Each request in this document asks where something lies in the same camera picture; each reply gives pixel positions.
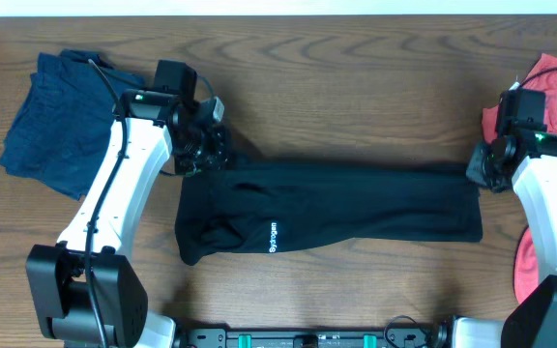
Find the black t-shirt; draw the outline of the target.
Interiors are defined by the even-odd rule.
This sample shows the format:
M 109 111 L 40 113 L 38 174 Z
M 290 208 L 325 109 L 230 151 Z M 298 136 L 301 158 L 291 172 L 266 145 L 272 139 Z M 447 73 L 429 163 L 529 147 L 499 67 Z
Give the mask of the black t-shirt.
M 182 181 L 174 225 L 182 261 L 275 254 L 353 238 L 477 243 L 478 188 L 457 167 L 390 169 L 249 162 Z

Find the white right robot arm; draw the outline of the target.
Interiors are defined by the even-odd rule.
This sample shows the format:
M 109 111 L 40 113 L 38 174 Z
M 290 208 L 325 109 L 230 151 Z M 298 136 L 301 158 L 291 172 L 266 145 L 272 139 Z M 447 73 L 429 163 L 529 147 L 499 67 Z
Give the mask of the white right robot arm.
M 467 177 L 519 198 L 538 264 L 536 289 L 505 321 L 460 317 L 449 344 L 456 348 L 557 347 L 557 135 L 518 130 L 479 143 Z

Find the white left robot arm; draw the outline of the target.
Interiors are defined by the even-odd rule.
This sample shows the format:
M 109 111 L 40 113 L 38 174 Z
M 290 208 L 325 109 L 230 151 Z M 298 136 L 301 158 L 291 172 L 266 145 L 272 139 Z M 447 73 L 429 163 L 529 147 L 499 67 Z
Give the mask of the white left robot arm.
M 176 323 L 148 307 L 131 259 L 135 233 L 164 164 L 179 176 L 227 163 L 224 105 L 192 95 L 128 90 L 100 169 L 55 245 L 32 247 L 26 274 L 42 335 L 72 347 L 173 347 Z

